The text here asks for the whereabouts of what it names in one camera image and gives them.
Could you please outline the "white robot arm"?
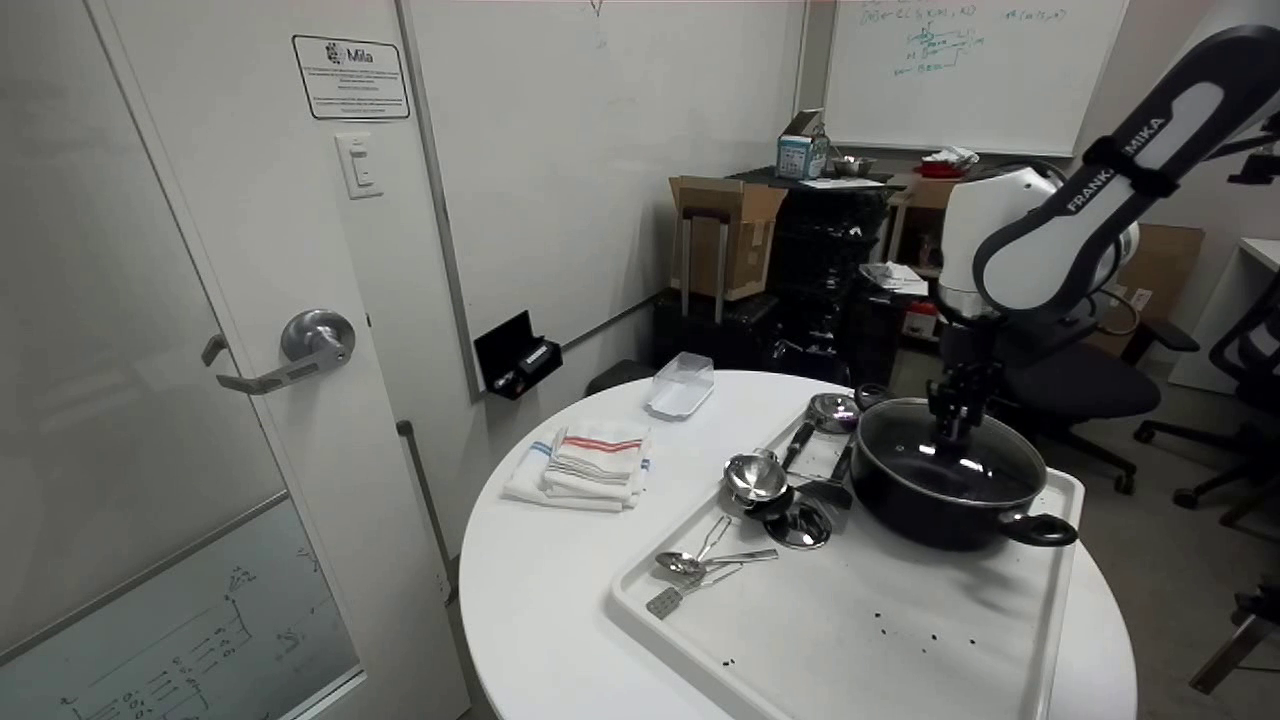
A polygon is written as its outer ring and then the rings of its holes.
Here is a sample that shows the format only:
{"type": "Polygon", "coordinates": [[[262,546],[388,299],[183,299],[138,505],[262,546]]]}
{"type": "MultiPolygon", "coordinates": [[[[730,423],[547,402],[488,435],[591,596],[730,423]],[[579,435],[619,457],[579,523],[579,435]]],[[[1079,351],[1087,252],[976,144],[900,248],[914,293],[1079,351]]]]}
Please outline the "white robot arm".
{"type": "Polygon", "coordinates": [[[1070,182],[1013,167],[958,184],[945,213],[935,299],[962,351],[927,393],[935,435],[963,443],[1021,322],[1075,311],[1137,242],[1137,219],[1232,135],[1275,118],[1280,25],[1227,25],[1196,40],[1157,87],[1087,144],[1070,182]]]}

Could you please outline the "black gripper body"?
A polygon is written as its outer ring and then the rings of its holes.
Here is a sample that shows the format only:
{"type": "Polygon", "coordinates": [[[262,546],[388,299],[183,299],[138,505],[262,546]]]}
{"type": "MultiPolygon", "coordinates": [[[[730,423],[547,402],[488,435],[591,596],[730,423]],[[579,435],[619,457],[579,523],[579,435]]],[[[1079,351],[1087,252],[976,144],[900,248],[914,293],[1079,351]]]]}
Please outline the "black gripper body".
{"type": "Polygon", "coordinates": [[[998,346],[1000,346],[1004,323],[998,315],[962,315],[945,311],[939,315],[939,386],[935,398],[945,402],[990,402],[1000,370],[998,370],[998,346]]]}

